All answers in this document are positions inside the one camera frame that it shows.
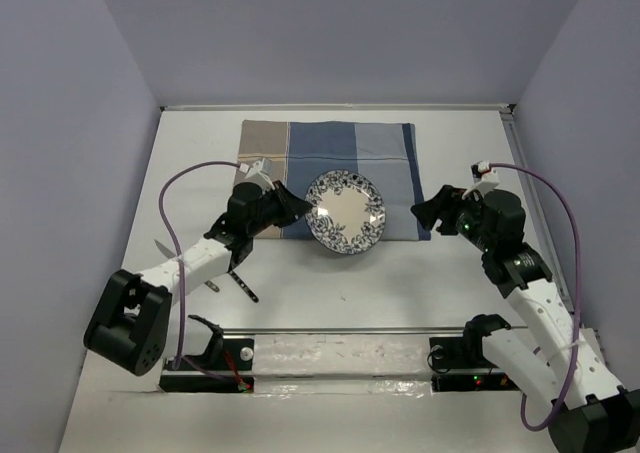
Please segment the blue patchwork cloth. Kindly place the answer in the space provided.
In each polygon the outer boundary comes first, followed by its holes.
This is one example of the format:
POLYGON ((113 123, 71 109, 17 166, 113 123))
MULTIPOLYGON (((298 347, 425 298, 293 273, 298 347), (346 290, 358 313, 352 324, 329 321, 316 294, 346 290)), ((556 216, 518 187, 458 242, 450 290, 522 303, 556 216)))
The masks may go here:
POLYGON ((245 120, 238 161, 261 158, 272 162, 272 180, 310 203, 323 190, 377 191, 386 210, 384 240, 431 239, 410 212, 424 201, 412 123, 245 120))

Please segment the blue floral plate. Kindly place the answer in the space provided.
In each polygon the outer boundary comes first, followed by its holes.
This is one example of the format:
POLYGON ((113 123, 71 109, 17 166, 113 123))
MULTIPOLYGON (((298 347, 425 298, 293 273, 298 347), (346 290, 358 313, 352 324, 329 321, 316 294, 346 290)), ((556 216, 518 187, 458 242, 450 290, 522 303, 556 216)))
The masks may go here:
POLYGON ((331 170, 316 177, 305 200, 311 236, 328 250, 357 255, 372 249, 386 227, 386 207, 373 183, 350 170, 331 170))

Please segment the black-handled fork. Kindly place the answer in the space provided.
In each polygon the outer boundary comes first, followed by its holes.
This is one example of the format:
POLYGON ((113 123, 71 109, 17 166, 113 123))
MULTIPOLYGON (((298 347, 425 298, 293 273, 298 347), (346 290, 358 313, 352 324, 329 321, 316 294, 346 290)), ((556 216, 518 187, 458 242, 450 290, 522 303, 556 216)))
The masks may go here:
POLYGON ((242 289, 242 291, 251 299, 252 302, 258 303, 259 298, 254 293, 254 291, 246 284, 244 280, 233 270, 228 272, 229 276, 234 280, 234 282, 242 289))

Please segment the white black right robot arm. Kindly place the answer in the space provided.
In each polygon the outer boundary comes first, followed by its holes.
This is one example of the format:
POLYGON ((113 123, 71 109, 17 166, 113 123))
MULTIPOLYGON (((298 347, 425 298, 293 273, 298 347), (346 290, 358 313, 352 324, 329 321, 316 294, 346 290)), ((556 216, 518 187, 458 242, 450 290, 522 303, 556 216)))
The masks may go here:
POLYGON ((486 277, 526 324, 530 349, 497 314, 469 320, 454 346, 442 347, 449 369, 489 363, 524 397, 549 407, 543 429, 560 452, 620 452, 639 440, 639 393, 628 390, 579 331, 577 311, 562 302, 540 254, 524 240, 519 197, 494 189, 467 193, 443 186, 412 206, 418 223, 443 236, 462 235, 482 254, 486 277))

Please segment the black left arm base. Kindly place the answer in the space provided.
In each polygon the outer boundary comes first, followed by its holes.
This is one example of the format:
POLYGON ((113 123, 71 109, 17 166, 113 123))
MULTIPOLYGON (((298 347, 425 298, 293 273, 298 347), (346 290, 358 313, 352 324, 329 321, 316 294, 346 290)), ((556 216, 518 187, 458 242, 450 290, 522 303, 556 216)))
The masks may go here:
POLYGON ((219 325, 198 315, 188 318, 207 328, 208 343, 199 354, 184 355, 177 369, 173 368, 172 359, 166 359, 159 377, 159 390, 165 393, 252 393, 255 338, 226 335, 219 325))

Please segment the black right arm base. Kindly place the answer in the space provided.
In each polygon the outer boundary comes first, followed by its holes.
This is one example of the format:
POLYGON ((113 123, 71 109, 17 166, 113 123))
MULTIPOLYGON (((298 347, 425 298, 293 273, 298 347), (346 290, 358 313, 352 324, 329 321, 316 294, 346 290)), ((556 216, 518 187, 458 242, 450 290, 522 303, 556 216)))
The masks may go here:
POLYGON ((432 372, 435 393, 516 391, 515 383, 482 351, 482 340, 511 325, 498 314, 480 314, 467 321, 458 336, 429 339, 426 363, 432 372))

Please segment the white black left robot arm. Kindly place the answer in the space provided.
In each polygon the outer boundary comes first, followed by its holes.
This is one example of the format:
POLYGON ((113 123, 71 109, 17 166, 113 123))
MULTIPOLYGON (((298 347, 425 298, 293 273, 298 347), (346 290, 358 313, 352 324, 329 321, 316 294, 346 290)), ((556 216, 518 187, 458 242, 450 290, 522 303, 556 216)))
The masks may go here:
POLYGON ((259 233, 292 225, 311 210, 311 203, 279 181, 268 190, 251 182, 236 185, 226 212, 192 247, 156 267, 110 276, 85 330, 85 348, 136 376, 148 373, 164 352, 172 306, 233 271, 259 233))

